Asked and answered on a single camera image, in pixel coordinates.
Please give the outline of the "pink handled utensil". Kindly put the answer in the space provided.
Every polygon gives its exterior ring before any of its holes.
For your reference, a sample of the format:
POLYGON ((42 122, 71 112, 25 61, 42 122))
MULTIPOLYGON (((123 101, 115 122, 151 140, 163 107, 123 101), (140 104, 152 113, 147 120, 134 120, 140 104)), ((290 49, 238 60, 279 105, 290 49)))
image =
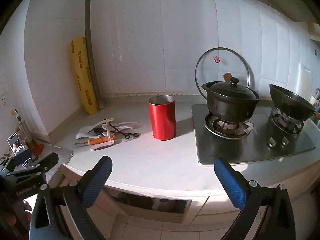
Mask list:
POLYGON ((112 146, 113 144, 114 144, 114 140, 102 142, 100 144, 96 144, 96 145, 91 146, 90 150, 91 151, 97 151, 97 150, 99 150, 101 148, 112 146))

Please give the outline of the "white rice paddle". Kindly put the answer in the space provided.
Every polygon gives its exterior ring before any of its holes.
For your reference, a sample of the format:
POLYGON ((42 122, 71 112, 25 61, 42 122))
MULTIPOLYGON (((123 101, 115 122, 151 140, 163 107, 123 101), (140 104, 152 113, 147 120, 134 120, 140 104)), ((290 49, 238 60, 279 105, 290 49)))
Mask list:
POLYGON ((101 121, 97 122, 94 125, 84 126, 84 127, 79 129, 79 133, 89 133, 93 129, 95 129, 97 127, 100 127, 102 124, 106 124, 107 122, 111 122, 113 120, 114 120, 114 118, 104 119, 104 120, 101 120, 101 121))

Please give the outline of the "red cylindrical tin canister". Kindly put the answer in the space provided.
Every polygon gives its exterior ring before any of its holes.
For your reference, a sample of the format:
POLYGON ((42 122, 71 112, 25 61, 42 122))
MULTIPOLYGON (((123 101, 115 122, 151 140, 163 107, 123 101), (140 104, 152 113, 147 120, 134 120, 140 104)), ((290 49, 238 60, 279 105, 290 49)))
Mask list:
POLYGON ((175 100, 170 95, 149 99, 149 113, 153 137, 166 141, 176 136, 175 100))

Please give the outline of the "white ceramic soup spoon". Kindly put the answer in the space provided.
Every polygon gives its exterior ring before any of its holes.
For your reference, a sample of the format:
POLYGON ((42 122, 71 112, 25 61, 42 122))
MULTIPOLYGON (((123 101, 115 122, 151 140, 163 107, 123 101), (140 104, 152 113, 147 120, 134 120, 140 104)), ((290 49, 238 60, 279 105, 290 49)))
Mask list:
POLYGON ((101 135, 91 135, 91 134, 87 134, 87 133, 82 133, 82 132, 78 132, 75 136, 75 139, 81 139, 81 138, 89 138, 89 139, 98 139, 100 138, 101 135))

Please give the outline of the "red object by sink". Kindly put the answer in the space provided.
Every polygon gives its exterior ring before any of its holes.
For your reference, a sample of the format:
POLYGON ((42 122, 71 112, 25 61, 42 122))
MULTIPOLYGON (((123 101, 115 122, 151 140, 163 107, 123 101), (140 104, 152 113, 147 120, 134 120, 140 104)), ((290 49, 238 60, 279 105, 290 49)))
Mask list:
POLYGON ((32 152, 33 156, 38 157, 41 155, 43 150, 44 150, 44 144, 37 144, 37 145, 33 146, 33 148, 31 149, 31 152, 32 152))

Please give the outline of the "oil bottle with pump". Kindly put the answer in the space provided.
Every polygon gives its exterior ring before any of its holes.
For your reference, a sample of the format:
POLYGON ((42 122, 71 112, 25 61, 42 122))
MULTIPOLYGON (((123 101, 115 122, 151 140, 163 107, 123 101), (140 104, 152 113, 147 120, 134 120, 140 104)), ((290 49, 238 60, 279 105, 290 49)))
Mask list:
POLYGON ((14 110, 17 120, 16 132, 19 134, 20 138, 24 140, 27 144, 30 142, 27 132, 24 129, 24 123, 18 110, 14 110))

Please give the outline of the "stainless steel gas stove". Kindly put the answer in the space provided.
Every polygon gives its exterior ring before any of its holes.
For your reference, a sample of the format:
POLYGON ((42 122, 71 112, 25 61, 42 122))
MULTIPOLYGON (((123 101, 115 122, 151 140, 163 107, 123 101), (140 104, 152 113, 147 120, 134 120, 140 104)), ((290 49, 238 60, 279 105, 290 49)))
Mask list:
POLYGON ((316 148, 306 133, 284 135, 269 119, 270 107, 257 107, 249 119, 253 129, 241 139, 222 138, 209 129, 210 114, 206 105, 192 105, 198 162, 213 166, 218 158, 230 164, 252 163, 279 159, 309 152, 316 148))

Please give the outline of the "black plastic spoon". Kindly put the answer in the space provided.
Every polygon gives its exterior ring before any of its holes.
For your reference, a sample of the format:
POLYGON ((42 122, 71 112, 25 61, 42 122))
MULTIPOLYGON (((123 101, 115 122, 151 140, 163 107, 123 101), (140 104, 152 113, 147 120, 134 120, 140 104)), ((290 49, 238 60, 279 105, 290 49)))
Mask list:
POLYGON ((97 135, 102 135, 102 133, 105 132, 105 129, 103 129, 102 127, 96 127, 93 129, 93 132, 97 135))

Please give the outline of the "small white plastic spoon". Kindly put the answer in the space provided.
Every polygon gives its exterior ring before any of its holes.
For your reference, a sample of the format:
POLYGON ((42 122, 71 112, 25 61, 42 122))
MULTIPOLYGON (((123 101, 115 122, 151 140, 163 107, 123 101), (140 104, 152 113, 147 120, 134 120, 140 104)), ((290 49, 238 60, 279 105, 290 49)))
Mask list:
POLYGON ((120 131, 124 131, 124 130, 133 130, 133 127, 131 126, 120 126, 120 127, 116 127, 116 128, 112 128, 109 126, 110 131, 116 131, 117 129, 120 131))

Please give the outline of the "wrapped disposable chopsticks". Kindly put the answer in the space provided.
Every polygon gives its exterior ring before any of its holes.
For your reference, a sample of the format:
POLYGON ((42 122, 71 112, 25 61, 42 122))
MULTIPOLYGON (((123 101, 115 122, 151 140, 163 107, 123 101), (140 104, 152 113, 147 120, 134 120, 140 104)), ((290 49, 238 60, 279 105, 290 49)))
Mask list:
POLYGON ((107 138, 108 138, 108 141, 110 141, 111 140, 111 135, 110 135, 110 129, 109 129, 109 123, 110 122, 107 122, 106 124, 105 124, 105 131, 106 131, 106 134, 107 134, 107 138))

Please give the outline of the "white plastic spoon blue print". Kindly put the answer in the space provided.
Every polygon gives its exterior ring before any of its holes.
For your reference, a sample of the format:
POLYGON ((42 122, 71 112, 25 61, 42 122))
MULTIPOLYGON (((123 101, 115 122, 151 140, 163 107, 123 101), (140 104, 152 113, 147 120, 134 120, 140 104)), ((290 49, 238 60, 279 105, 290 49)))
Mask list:
POLYGON ((118 128, 118 127, 130 127, 131 129, 133 129, 133 127, 138 124, 138 122, 120 122, 120 123, 115 123, 115 122, 111 122, 110 125, 118 128))

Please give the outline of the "black wok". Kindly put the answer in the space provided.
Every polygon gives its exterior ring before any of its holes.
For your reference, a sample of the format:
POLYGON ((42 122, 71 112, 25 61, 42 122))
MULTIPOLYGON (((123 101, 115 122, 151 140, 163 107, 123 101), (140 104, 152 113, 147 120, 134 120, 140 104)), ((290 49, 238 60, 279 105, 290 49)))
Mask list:
POLYGON ((283 87, 269 84, 271 99, 281 113, 297 121, 305 121, 316 114, 313 105, 298 94, 283 87))

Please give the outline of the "black clay pot with lid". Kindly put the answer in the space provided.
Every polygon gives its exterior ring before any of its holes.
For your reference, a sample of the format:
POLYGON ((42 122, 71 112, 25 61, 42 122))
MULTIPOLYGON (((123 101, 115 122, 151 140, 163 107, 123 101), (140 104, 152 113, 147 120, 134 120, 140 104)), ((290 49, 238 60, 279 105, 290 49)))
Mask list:
POLYGON ((240 85, 236 77, 231 82, 211 81, 201 87, 206 91, 209 112, 233 124, 250 119, 261 98, 255 90, 240 85))

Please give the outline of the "yellow cling film roll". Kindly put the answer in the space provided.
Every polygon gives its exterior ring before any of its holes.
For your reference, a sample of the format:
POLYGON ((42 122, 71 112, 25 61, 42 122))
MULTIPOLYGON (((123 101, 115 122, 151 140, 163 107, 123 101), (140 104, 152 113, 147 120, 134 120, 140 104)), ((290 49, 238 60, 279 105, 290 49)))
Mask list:
POLYGON ((85 37, 77 37, 71 40, 71 56, 76 86, 84 111, 87 115, 95 114, 99 111, 99 106, 93 89, 85 37))

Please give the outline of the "smartphone on gripper mount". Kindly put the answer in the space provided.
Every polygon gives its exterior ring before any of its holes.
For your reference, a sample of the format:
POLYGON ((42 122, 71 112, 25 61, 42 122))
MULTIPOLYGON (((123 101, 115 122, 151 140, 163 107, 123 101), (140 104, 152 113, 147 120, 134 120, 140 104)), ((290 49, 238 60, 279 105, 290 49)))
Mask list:
POLYGON ((17 133, 8 138, 8 144, 13 152, 14 164, 26 167, 31 161, 31 150, 17 133))

